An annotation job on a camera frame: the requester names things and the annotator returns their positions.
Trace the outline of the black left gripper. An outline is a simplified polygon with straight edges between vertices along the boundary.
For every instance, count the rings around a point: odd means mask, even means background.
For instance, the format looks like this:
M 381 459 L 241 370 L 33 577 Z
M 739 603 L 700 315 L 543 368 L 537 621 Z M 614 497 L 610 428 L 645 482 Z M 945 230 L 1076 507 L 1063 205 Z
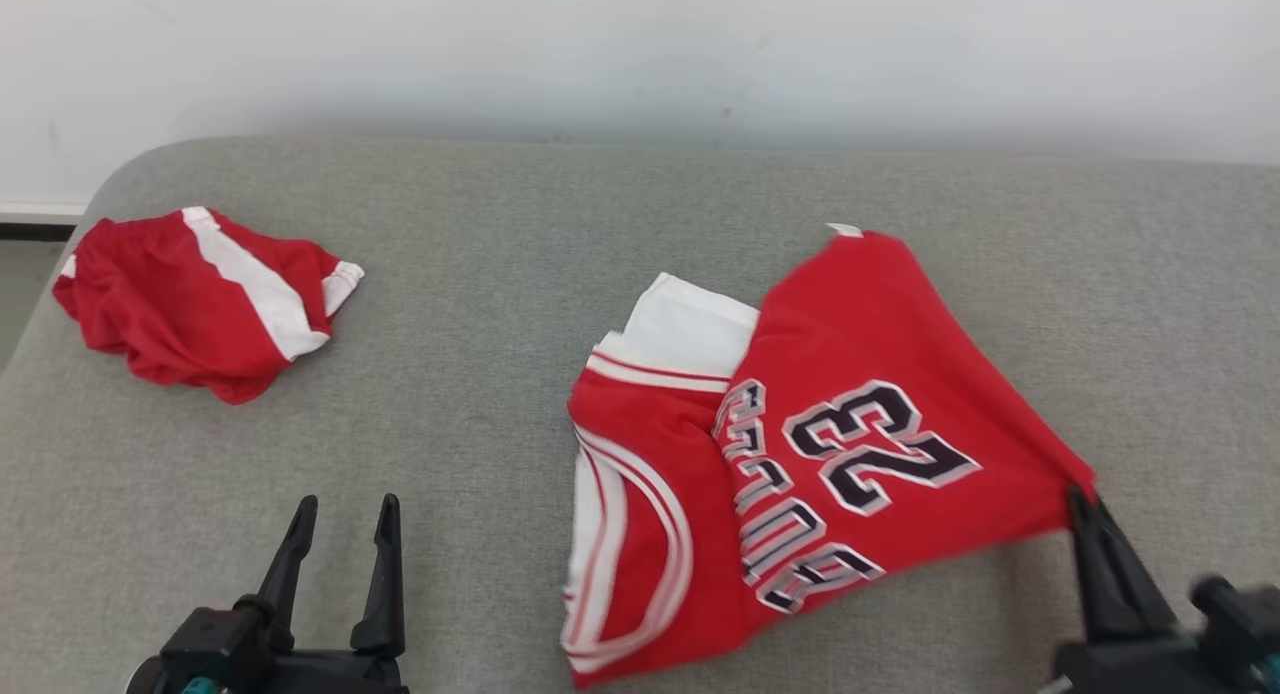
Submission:
M 404 588 L 401 503 L 387 493 L 374 533 L 376 560 L 364 617 L 352 627 L 353 650 L 294 649 L 291 631 L 300 569 L 310 553 L 317 497 L 305 496 L 256 594 L 238 599 L 262 616 L 268 644 L 278 653 L 264 693 L 408 693 L 397 658 L 404 653 Z

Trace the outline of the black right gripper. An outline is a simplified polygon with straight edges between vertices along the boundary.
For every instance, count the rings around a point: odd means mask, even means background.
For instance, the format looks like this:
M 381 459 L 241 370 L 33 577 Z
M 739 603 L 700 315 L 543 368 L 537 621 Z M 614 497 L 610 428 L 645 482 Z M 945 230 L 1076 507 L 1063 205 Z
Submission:
M 1068 492 L 1087 642 L 1057 649 L 1053 693 L 1215 693 L 1216 677 L 1105 503 Z

